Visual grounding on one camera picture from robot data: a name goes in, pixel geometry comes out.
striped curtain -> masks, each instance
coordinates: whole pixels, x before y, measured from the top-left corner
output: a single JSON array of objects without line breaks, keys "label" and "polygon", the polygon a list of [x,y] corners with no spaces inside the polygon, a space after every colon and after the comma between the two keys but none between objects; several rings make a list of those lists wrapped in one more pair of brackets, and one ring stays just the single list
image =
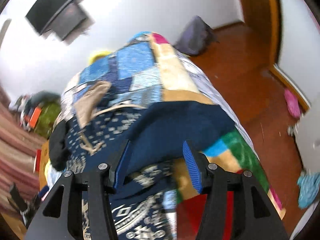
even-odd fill
[{"label": "striped curtain", "polygon": [[21,196],[31,200],[39,191],[39,178],[33,173],[36,149],[46,141],[24,131],[8,110],[9,99],[0,88],[0,212],[19,216],[10,206],[9,187],[15,182]]}]

metal screw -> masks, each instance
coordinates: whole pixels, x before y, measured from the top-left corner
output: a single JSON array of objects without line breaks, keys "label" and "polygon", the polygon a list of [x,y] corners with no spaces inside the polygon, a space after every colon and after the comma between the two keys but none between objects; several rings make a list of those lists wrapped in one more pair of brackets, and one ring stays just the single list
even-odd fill
[{"label": "metal screw", "polygon": [[252,176],[252,172],[251,171],[244,171],[243,175],[246,177],[251,177]]},{"label": "metal screw", "polygon": [[108,167],[108,164],[106,163],[100,163],[98,166],[99,170],[105,170],[107,167]]},{"label": "metal screw", "polygon": [[218,166],[217,166],[217,164],[215,164],[215,163],[209,163],[209,164],[208,164],[208,168],[209,168],[210,170],[216,170],[216,169],[218,168]]},{"label": "metal screw", "polygon": [[65,172],[63,173],[63,176],[69,177],[71,174],[72,174],[72,171],[67,170],[67,171],[65,171]]}]

purple gray bag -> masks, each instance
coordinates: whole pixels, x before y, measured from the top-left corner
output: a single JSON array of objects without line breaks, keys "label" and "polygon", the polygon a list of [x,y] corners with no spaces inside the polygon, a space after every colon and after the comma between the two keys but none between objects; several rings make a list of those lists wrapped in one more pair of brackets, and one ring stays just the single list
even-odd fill
[{"label": "purple gray bag", "polygon": [[181,53],[195,56],[203,52],[212,41],[218,41],[209,25],[194,16],[177,43],[173,46]]}]

wooden floor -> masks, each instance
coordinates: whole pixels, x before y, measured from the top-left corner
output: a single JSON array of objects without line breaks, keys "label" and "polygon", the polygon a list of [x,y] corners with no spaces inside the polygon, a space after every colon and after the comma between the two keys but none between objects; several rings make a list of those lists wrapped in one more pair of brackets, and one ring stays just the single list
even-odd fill
[{"label": "wooden floor", "polygon": [[288,113],[284,87],[268,71],[267,46],[253,31],[238,24],[216,34],[220,43],[211,44],[192,60],[229,103],[251,137],[269,182],[286,208],[283,223],[290,235],[304,210],[298,208],[296,185],[300,157],[286,132],[296,120]]}]

bed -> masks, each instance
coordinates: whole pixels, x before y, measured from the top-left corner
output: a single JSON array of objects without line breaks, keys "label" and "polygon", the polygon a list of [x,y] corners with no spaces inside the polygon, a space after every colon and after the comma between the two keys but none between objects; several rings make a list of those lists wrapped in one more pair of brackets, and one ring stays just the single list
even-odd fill
[{"label": "bed", "polygon": [[[88,105],[90,114],[83,111]],[[61,96],[56,124],[60,120],[70,124],[64,170],[98,165],[121,137],[137,145],[124,190],[110,199],[120,239],[176,239],[176,205],[198,195],[182,158],[183,137],[226,171],[251,170],[279,216],[285,214],[228,103],[200,68],[157,33],[138,33],[77,73]],[[47,165],[50,188],[64,170]],[[83,194],[84,239],[91,239],[88,208]]]}]

